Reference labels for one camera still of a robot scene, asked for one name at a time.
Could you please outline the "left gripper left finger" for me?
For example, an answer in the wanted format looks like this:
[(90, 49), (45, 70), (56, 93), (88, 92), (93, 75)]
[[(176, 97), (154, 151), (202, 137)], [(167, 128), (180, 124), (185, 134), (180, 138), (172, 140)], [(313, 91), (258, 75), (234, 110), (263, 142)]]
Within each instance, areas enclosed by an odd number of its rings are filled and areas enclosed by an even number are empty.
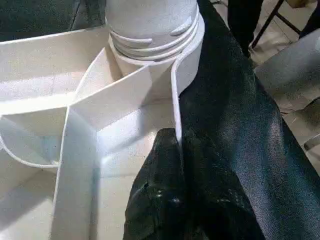
[(126, 210), (123, 239), (183, 240), (186, 185), (173, 128), (163, 128), (135, 177)]

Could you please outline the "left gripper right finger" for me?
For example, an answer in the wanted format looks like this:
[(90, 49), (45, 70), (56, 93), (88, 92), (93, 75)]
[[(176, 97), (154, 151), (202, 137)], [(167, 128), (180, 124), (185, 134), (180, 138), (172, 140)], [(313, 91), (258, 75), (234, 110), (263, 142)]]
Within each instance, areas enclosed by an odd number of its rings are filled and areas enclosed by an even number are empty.
[(235, 172), (207, 135), (183, 136), (190, 207), (209, 240), (263, 240), (251, 203)]

